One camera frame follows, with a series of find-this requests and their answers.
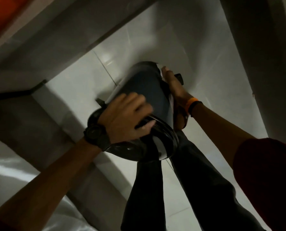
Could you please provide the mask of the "person's left hand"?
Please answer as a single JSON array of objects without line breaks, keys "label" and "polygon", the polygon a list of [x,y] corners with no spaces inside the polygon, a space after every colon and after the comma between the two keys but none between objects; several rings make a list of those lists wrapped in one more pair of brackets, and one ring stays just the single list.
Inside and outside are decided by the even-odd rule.
[{"label": "person's left hand", "polygon": [[153,112],[145,96],[121,94],[101,114],[98,124],[105,127],[111,144],[139,139],[149,133],[136,133],[137,125]]}]

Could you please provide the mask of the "person's right hand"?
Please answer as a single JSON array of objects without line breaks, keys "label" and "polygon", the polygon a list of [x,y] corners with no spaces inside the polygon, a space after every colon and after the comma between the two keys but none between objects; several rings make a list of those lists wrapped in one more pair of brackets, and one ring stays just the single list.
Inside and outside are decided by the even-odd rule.
[{"label": "person's right hand", "polygon": [[173,98],[182,108],[184,108],[186,102],[193,97],[184,89],[184,87],[181,85],[180,81],[177,78],[176,78],[176,83],[171,86],[169,85],[169,88],[173,95]]}]

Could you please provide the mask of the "dark round cooking pot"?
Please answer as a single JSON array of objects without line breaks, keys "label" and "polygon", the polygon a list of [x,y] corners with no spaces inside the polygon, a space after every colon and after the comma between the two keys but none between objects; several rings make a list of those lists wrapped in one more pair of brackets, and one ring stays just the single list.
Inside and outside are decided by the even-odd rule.
[{"label": "dark round cooking pot", "polygon": [[88,126],[98,121],[102,112],[116,97],[122,93],[133,92],[145,96],[147,103],[153,107],[153,113],[144,118],[136,128],[149,121],[156,121],[150,134],[128,142],[112,144],[106,152],[136,162],[164,160],[175,154],[179,140],[173,130],[173,96],[162,76],[161,68],[162,66],[155,62],[139,62],[130,68],[106,101],[96,99],[101,108],[91,114]]}]

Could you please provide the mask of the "person's left forearm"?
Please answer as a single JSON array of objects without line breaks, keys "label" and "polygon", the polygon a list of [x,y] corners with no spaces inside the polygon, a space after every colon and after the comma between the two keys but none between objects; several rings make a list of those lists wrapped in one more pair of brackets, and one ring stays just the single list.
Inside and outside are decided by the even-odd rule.
[{"label": "person's left forearm", "polygon": [[41,231],[75,179],[100,152],[81,139],[0,207],[0,231]]}]

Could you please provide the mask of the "person's right forearm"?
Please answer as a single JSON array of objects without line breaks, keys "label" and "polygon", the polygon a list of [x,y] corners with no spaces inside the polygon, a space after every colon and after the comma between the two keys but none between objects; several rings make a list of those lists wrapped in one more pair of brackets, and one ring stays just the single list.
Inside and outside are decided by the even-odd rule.
[{"label": "person's right forearm", "polygon": [[222,118],[204,104],[194,108],[193,116],[233,169],[234,157],[239,146],[246,140],[255,139],[255,137]]}]

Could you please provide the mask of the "orange wristband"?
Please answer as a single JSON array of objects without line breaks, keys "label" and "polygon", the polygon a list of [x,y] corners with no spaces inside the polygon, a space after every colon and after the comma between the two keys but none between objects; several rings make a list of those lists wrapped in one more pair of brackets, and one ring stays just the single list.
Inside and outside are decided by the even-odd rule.
[{"label": "orange wristband", "polygon": [[198,102],[199,102],[199,100],[198,100],[197,98],[195,98],[195,97],[190,98],[190,99],[186,102],[186,105],[185,105],[184,109],[185,109],[185,111],[187,112],[187,114],[190,114],[190,113],[191,113],[191,111],[189,111],[191,105],[192,105],[192,104],[196,104],[196,103],[198,103]]}]

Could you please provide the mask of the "black wristband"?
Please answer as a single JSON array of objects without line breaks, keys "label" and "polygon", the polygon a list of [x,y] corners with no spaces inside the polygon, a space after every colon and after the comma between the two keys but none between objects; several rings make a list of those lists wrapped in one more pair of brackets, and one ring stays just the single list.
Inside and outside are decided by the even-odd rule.
[{"label": "black wristband", "polygon": [[194,108],[197,106],[197,105],[200,105],[200,104],[203,104],[201,101],[193,101],[189,108],[188,108],[188,113],[191,117],[194,117],[193,116],[193,113],[194,113]]}]

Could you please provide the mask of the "black wristwatch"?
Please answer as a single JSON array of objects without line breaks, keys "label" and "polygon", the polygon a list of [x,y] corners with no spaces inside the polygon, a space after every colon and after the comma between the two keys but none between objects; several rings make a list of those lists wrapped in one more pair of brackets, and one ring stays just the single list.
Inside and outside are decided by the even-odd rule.
[{"label": "black wristwatch", "polygon": [[103,125],[91,124],[90,126],[85,128],[83,133],[85,140],[88,143],[99,147],[102,152],[105,152],[110,148],[110,138]]}]

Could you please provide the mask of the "person's dark trousers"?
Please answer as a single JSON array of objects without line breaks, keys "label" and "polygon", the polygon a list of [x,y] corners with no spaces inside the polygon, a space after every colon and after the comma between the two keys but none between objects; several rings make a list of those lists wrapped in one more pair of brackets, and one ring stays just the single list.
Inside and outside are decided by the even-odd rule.
[{"label": "person's dark trousers", "polygon": [[[183,131],[177,136],[179,146],[170,161],[202,231],[265,231],[237,201],[234,186]],[[121,231],[166,231],[160,161],[137,163]]]}]

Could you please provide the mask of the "person's red sleeve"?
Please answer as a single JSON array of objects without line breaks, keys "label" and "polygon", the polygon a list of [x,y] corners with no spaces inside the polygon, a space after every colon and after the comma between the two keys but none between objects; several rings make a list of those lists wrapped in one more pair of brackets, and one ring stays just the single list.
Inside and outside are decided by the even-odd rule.
[{"label": "person's red sleeve", "polygon": [[272,231],[286,231],[286,144],[249,139],[234,157],[234,177]]}]

